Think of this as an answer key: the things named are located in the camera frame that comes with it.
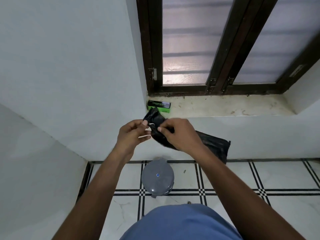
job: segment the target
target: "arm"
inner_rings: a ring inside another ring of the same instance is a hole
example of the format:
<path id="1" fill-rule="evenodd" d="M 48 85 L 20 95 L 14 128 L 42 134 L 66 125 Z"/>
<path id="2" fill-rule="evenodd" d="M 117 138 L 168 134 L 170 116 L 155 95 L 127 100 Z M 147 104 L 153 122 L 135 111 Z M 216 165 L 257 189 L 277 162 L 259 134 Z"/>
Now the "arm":
<path id="1" fill-rule="evenodd" d="M 202 143 L 188 120 L 166 120 L 158 130 L 201 166 L 243 239 L 304 239 Z"/>
<path id="2" fill-rule="evenodd" d="M 52 240 L 99 239 L 123 166 L 132 158 L 135 147 L 150 139 L 147 124 L 146 120 L 134 120 L 121 127 L 114 149 Z"/>

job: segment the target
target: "window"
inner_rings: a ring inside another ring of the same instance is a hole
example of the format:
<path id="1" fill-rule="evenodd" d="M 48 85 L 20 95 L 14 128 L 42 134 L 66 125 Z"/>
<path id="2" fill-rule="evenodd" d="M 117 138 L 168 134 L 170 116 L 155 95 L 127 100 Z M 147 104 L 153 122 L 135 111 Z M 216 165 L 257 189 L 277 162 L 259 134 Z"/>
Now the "window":
<path id="1" fill-rule="evenodd" d="M 282 94 L 320 58 L 320 0 L 137 0 L 149 96 Z"/>

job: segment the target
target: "hand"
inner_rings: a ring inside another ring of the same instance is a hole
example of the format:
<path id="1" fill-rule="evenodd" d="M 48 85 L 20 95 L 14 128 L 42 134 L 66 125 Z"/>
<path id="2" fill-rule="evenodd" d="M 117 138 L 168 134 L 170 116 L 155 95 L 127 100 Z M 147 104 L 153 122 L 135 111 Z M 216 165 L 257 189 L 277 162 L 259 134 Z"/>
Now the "hand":
<path id="1" fill-rule="evenodd" d="M 147 128 L 149 126 L 146 120 L 133 120 L 120 128 L 113 150 L 124 159 L 124 163 L 130 161 L 137 145 L 151 138 L 151 131 L 146 130 Z"/>
<path id="2" fill-rule="evenodd" d="M 173 127 L 174 133 L 171 133 L 165 127 Z M 205 147 L 197 132 L 187 119 L 168 119 L 158 127 L 158 131 L 160 131 L 176 149 L 183 151 L 190 156 L 198 149 Z"/>

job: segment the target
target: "blue shirt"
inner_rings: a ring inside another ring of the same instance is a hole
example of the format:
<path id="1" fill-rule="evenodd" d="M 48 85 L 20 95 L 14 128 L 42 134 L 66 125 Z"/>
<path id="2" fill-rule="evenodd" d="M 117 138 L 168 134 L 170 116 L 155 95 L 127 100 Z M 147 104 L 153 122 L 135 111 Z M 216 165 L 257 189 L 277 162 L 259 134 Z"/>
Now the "blue shirt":
<path id="1" fill-rule="evenodd" d="M 160 206 L 133 224 L 120 240 L 241 240 L 238 231 L 202 204 Z"/>

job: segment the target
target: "person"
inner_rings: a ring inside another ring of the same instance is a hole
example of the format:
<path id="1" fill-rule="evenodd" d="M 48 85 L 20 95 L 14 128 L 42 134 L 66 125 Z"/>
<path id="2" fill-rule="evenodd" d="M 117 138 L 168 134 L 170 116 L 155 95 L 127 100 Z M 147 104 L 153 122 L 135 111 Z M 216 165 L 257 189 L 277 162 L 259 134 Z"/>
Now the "person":
<path id="1" fill-rule="evenodd" d="M 53 240 L 99 239 L 123 166 L 136 146 L 151 137 L 147 128 L 146 120 L 133 120 L 120 128 L 114 149 Z M 304 239 L 202 143 L 188 120 L 168 119 L 158 131 L 201 166 L 236 229 L 207 206 L 168 205 L 146 214 L 125 232 L 122 240 Z"/>

